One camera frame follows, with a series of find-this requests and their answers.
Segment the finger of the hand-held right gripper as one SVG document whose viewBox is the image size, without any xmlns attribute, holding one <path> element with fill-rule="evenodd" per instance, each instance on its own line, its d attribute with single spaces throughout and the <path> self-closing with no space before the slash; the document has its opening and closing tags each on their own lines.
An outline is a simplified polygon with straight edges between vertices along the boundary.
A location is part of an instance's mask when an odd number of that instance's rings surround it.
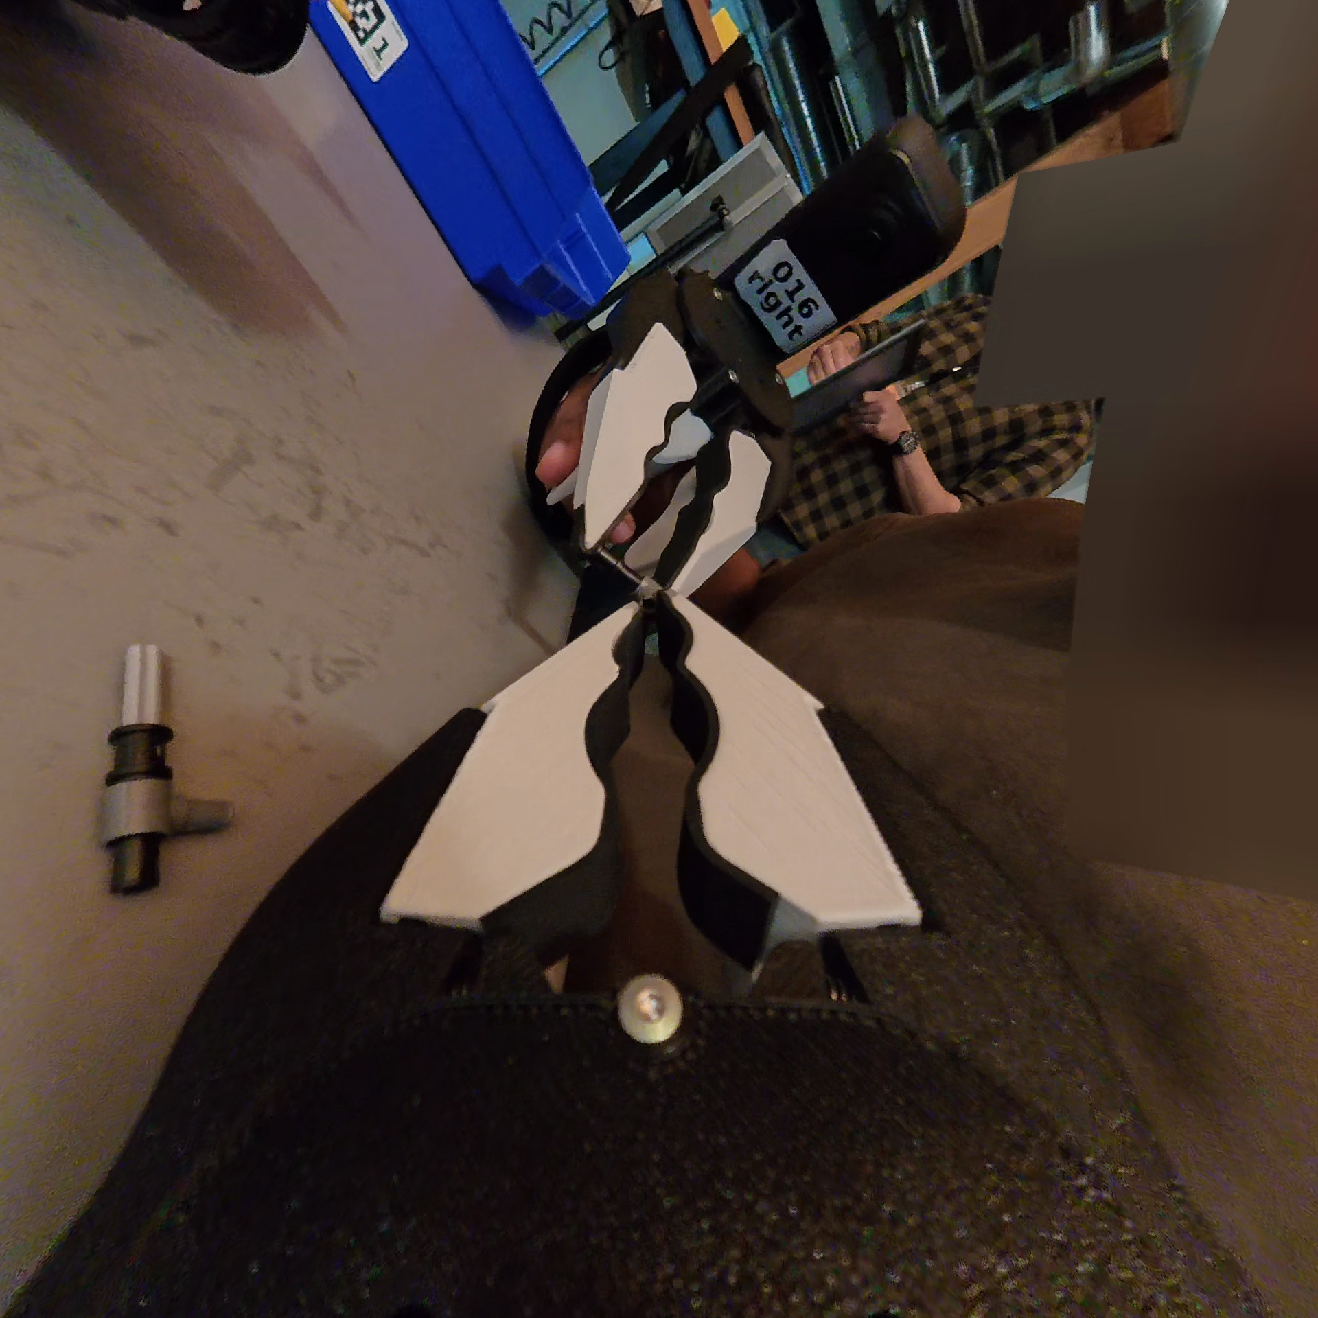
<svg viewBox="0 0 1318 1318">
<path fill-rule="evenodd" d="M 705 421 L 690 407 L 697 391 L 683 347 L 663 323 L 651 325 L 630 361 L 593 391 L 581 457 L 570 490 L 583 551 L 604 545 L 648 483 L 648 465 L 675 465 L 705 442 Z"/>
<path fill-rule="evenodd" d="M 760 442 L 737 428 L 711 437 L 623 561 L 674 594 L 700 588 L 752 535 L 773 472 Z"/>
</svg>

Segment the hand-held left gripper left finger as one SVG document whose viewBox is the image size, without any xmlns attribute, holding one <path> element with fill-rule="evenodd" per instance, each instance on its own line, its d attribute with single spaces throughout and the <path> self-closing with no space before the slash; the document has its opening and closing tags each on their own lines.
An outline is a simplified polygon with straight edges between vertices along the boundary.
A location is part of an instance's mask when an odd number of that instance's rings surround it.
<svg viewBox="0 0 1318 1318">
<path fill-rule="evenodd" d="M 613 761 L 645 606 L 629 601 L 479 708 L 379 917 L 487 936 L 591 936 L 620 888 Z"/>
</svg>

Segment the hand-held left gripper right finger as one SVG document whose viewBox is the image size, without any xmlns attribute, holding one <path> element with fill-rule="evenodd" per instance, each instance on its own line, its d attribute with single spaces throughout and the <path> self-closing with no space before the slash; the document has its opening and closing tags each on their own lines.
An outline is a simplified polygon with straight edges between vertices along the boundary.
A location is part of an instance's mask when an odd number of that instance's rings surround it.
<svg viewBox="0 0 1318 1318">
<path fill-rule="evenodd" d="M 652 601 L 690 757 L 677 886 L 748 991 L 784 945 L 916 930 L 924 910 L 822 720 L 822 702 L 692 601 Z"/>
</svg>

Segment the short black grey pin connector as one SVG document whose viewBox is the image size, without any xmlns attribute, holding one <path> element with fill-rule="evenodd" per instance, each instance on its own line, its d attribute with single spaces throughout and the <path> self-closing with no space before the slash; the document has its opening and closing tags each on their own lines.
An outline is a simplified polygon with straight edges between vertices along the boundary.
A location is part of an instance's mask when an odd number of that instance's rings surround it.
<svg viewBox="0 0 1318 1318">
<path fill-rule="evenodd" d="M 615 576 L 626 580 L 629 584 L 629 598 L 640 602 L 644 608 L 648 609 L 653 598 L 662 593 L 662 587 L 652 576 L 630 566 L 624 555 L 612 546 L 596 546 L 587 555 L 593 565 L 608 568 Z"/>
</svg>

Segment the long grey black axle assembly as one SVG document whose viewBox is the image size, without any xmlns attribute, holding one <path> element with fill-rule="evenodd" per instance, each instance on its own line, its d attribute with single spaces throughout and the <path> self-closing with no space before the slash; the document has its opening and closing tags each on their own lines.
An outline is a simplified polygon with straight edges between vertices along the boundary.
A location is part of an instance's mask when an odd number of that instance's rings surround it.
<svg viewBox="0 0 1318 1318">
<path fill-rule="evenodd" d="M 121 707 L 107 734 L 111 755 L 101 796 L 101 845 L 107 852 L 108 892 L 132 896 L 160 881 L 160 849 L 180 836 L 222 831 L 235 805 L 193 798 L 174 785 L 167 749 L 169 660 L 151 642 L 130 643 L 122 664 Z"/>
</svg>

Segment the person's right hand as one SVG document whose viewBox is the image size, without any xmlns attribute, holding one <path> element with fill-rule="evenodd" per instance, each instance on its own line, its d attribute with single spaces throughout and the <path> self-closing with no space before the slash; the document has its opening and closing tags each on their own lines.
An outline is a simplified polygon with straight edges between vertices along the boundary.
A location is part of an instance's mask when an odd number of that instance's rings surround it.
<svg viewBox="0 0 1318 1318">
<path fill-rule="evenodd" d="M 548 420 L 534 468 L 545 491 L 561 485 L 579 465 L 587 403 L 598 380 L 600 372 L 586 373 L 568 388 Z"/>
</svg>

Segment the dark tablet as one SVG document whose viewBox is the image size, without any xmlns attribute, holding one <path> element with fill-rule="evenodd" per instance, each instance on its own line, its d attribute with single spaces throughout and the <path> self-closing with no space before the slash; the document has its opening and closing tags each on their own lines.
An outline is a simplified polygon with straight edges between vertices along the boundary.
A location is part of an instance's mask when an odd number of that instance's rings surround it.
<svg viewBox="0 0 1318 1318">
<path fill-rule="evenodd" d="M 916 377 L 926 317 L 906 323 L 884 337 L 845 367 L 817 380 L 793 399 L 792 432 L 803 433 L 832 422 L 865 392 L 880 391 Z"/>
</svg>

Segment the grey metal case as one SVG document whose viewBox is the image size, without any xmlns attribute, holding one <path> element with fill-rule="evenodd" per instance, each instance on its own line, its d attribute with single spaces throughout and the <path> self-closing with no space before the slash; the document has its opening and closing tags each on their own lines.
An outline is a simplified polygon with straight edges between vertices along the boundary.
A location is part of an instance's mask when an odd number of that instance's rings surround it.
<svg viewBox="0 0 1318 1318">
<path fill-rule="evenodd" d="M 756 249 L 803 193 L 774 142 L 759 133 L 644 230 L 667 270 L 719 278 Z"/>
</svg>

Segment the rack of metal pipes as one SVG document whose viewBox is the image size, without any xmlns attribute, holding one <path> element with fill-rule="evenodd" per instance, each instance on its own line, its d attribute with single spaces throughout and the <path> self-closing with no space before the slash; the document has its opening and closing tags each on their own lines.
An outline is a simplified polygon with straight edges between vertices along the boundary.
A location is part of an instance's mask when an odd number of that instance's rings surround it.
<svg viewBox="0 0 1318 1318">
<path fill-rule="evenodd" d="M 1224 1 L 745 2 L 785 159 L 811 190 L 916 115 L 970 197 L 1163 85 L 1185 122 Z"/>
</svg>

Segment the wooden shelf board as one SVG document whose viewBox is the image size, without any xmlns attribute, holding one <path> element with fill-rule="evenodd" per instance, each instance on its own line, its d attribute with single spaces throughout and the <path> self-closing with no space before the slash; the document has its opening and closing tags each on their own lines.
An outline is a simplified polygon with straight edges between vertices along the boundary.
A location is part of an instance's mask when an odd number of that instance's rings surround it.
<svg viewBox="0 0 1318 1318">
<path fill-rule="evenodd" d="M 859 274 L 856 282 L 851 274 L 841 281 L 852 312 L 799 341 L 775 365 L 778 376 L 786 380 L 804 369 L 815 348 L 844 328 L 888 317 L 998 248 L 1014 189 L 1028 172 L 1135 153 L 1174 135 L 1172 85 L 1164 74 L 1138 91 L 1120 93 L 1115 107 L 966 205 L 928 124 L 911 119 L 894 131 L 898 149 L 876 139 L 773 230 L 807 238 L 813 274 L 832 274 L 833 264 Z"/>
</svg>

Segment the blue plastic bin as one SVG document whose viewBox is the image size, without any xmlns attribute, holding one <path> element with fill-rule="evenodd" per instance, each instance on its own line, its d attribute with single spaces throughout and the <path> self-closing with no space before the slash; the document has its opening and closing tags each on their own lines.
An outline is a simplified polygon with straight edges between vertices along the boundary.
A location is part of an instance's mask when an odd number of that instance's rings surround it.
<svg viewBox="0 0 1318 1318">
<path fill-rule="evenodd" d="M 476 289 L 602 300 L 627 247 L 500 2 L 310 2 L 309 26 Z"/>
</svg>

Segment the yellow black toy tracked vehicle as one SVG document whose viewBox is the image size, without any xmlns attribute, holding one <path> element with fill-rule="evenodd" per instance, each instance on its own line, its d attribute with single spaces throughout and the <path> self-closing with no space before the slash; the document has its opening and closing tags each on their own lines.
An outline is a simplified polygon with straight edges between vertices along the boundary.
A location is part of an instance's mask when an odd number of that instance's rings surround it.
<svg viewBox="0 0 1318 1318">
<path fill-rule="evenodd" d="M 119 6 L 127 17 L 247 75 L 287 67 L 310 20 L 309 1 L 123 1 Z"/>
</svg>

